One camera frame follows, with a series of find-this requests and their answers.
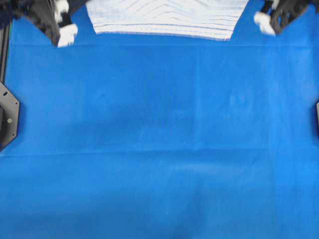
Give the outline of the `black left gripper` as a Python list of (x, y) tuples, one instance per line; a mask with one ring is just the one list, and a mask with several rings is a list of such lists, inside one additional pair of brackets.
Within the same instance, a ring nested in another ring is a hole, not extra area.
[(14, 19), (26, 18), (45, 34), (55, 47), (74, 43), (77, 25), (70, 17), (68, 0), (2, 0), (0, 28), (6, 28)]

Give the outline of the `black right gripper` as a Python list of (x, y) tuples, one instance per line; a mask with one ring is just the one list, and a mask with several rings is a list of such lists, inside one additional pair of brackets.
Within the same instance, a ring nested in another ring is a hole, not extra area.
[(255, 12), (253, 20), (263, 34), (279, 35), (302, 16), (309, 5), (313, 5), (317, 11), (316, 0), (265, 0), (262, 8)]

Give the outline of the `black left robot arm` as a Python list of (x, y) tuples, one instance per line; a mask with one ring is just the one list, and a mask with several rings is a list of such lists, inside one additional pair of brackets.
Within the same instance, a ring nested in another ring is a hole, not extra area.
[(2, 0), (0, 2), (0, 149), (17, 135), (19, 101), (4, 85), (10, 25), (26, 18), (49, 38), (55, 47), (74, 43), (78, 32), (71, 15), (85, 0)]

